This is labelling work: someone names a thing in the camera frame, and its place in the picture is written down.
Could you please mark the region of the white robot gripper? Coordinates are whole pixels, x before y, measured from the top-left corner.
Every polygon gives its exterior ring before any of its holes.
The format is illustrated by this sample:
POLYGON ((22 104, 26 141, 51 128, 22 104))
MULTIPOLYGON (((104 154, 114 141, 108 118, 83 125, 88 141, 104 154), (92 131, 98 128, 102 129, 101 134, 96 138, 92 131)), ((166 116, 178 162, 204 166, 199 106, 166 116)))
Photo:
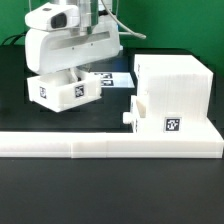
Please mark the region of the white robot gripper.
POLYGON ((72 82, 78 82, 80 65, 115 57, 120 49, 117 25, 100 23, 92 34, 75 36, 69 30, 46 32, 30 29, 25 40, 28 68, 39 75, 69 69, 72 82))

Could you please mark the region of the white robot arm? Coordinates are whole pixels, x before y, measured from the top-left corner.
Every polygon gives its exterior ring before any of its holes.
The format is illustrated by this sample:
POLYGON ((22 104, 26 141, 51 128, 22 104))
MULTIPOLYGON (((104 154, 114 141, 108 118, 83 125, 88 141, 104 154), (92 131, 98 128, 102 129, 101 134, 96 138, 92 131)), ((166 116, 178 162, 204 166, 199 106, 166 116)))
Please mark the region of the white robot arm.
POLYGON ((98 13, 98 0, 50 0, 25 16, 28 68, 52 74, 118 55, 115 21, 98 13))

